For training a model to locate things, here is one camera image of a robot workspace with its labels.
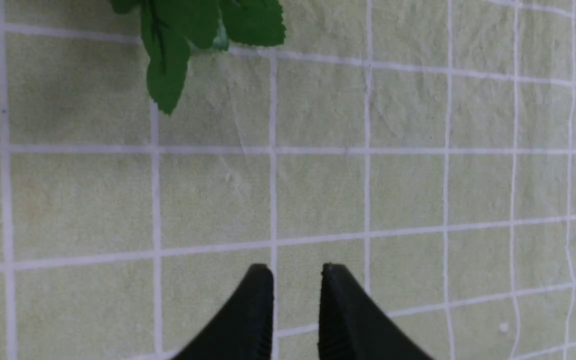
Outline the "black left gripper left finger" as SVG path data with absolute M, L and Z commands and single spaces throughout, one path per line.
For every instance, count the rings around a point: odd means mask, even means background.
M 274 275 L 254 263 L 216 315 L 174 360 L 269 360 L 274 341 Z

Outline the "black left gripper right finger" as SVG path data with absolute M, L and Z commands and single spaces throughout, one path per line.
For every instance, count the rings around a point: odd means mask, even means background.
M 322 266 L 320 360 L 430 360 L 364 291 L 347 266 Z

